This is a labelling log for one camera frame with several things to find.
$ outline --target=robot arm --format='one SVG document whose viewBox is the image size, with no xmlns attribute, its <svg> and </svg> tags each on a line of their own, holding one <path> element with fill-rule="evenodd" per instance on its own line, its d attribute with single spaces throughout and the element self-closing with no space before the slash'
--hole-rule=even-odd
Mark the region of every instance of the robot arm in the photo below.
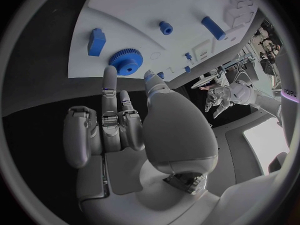
<svg viewBox="0 0 300 225">
<path fill-rule="evenodd" d="M 209 89 L 206 99 L 205 111 L 208 112 L 212 106 L 218 106 L 213 118 L 216 118 L 227 108 L 234 104 L 251 105 L 257 109 L 263 109 L 278 118 L 281 124 L 281 103 L 264 96 L 260 91 L 254 90 L 242 80 L 237 80 L 229 86 L 215 86 Z"/>
</svg>

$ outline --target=blue gear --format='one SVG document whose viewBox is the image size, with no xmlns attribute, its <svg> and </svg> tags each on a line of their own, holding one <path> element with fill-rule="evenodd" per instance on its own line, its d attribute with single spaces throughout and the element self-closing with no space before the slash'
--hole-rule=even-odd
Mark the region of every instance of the blue gear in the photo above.
<svg viewBox="0 0 300 225">
<path fill-rule="evenodd" d="M 120 50 L 109 60 L 109 65 L 114 66 L 117 74 L 121 76 L 128 76 L 135 73 L 142 64 L 143 56 L 134 48 Z"/>
</svg>

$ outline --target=blue knob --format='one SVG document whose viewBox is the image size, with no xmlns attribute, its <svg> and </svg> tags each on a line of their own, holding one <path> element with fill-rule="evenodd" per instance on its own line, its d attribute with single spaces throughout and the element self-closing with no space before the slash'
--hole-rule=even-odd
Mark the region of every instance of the blue knob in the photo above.
<svg viewBox="0 0 300 225">
<path fill-rule="evenodd" d="M 142 54 L 134 48 L 126 48 L 118 51 L 109 60 L 109 65 L 114 66 L 117 74 L 121 76 L 128 76 L 135 73 L 142 63 Z"/>
<path fill-rule="evenodd" d="M 188 60 L 192 60 L 192 56 L 191 56 L 191 54 L 189 53 L 189 52 L 187 52 L 186 54 L 184 54 L 185 56 L 186 56 L 186 58 L 188 59 Z"/>
<path fill-rule="evenodd" d="M 163 71 L 160 71 L 157 75 L 158 75 L 161 79 L 164 79 L 164 78 L 165 78 L 165 75 L 164 75 L 164 72 L 163 72 Z"/>
<path fill-rule="evenodd" d="M 159 26 L 160 26 L 161 32 L 164 35 L 169 35 L 169 34 L 171 34 L 173 32 L 173 27 L 169 23 L 167 23 L 165 21 L 161 21 L 159 23 Z"/>
<path fill-rule="evenodd" d="M 89 36 L 89 42 L 87 45 L 87 54 L 89 56 L 99 57 L 105 43 L 106 43 L 105 34 L 102 32 L 100 28 L 95 28 Z"/>
<path fill-rule="evenodd" d="M 185 69 L 185 71 L 186 71 L 187 73 L 190 73 L 190 72 L 191 72 L 191 68 L 190 68 L 189 66 L 186 66 L 184 69 Z"/>
<path fill-rule="evenodd" d="M 226 36 L 225 32 L 209 17 L 206 16 L 201 22 L 217 40 L 223 40 Z"/>
</svg>

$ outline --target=gray fingertip pad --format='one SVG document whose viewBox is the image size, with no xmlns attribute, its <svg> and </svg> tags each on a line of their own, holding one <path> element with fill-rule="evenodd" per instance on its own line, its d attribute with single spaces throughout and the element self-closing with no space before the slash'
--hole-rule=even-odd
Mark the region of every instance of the gray fingertip pad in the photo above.
<svg viewBox="0 0 300 225">
<path fill-rule="evenodd" d="M 117 69 L 114 66 L 107 66 L 103 73 L 103 88 L 117 89 Z"/>
<path fill-rule="evenodd" d="M 130 101 L 130 97 L 127 91 L 123 90 L 120 92 L 120 100 L 123 101 Z"/>
</svg>

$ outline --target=cable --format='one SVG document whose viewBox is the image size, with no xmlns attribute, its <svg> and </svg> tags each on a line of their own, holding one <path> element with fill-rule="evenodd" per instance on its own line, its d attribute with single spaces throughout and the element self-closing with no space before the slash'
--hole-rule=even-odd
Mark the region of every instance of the cable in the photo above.
<svg viewBox="0 0 300 225">
<path fill-rule="evenodd" d="M 265 94 L 265 95 L 266 95 L 267 97 L 269 97 L 269 98 L 275 99 L 274 96 L 271 96 L 271 95 L 265 93 L 264 91 L 259 90 L 259 89 L 253 84 L 251 78 L 250 78 L 249 75 L 246 73 L 246 71 L 245 71 L 244 69 L 242 69 L 242 68 L 237 72 L 237 74 L 236 74 L 236 76 L 235 76 L 233 82 L 235 82 L 241 74 L 245 74 L 245 75 L 249 78 L 249 80 L 250 80 L 250 82 L 252 83 L 253 87 L 254 87 L 257 91 L 260 91 L 261 93 Z"/>
</svg>

